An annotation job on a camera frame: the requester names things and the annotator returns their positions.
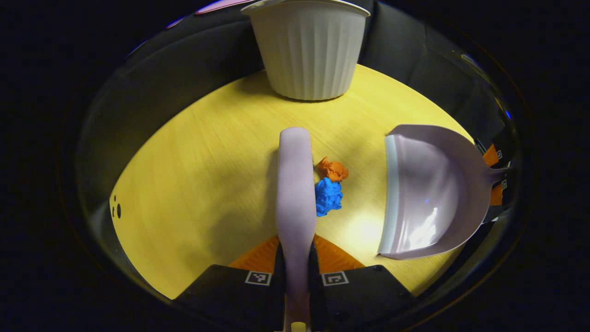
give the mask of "white ribbed cup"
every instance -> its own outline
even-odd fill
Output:
[[[368,11],[339,0],[263,0],[242,12],[277,93],[323,100],[348,90]]]

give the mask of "yellow wooden table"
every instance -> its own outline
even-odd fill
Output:
[[[350,171],[342,209],[320,217],[316,234],[366,266],[383,264],[417,295],[460,248],[410,261],[376,256],[387,193],[384,139],[401,123],[444,126],[473,141],[427,98],[360,65],[350,90],[324,102],[280,97],[264,72],[237,80],[176,115],[132,158],[110,198],[122,208],[113,218],[117,236],[144,279],[175,298],[211,264],[227,265],[276,235],[278,137],[301,126],[311,133],[315,163],[328,157]]]

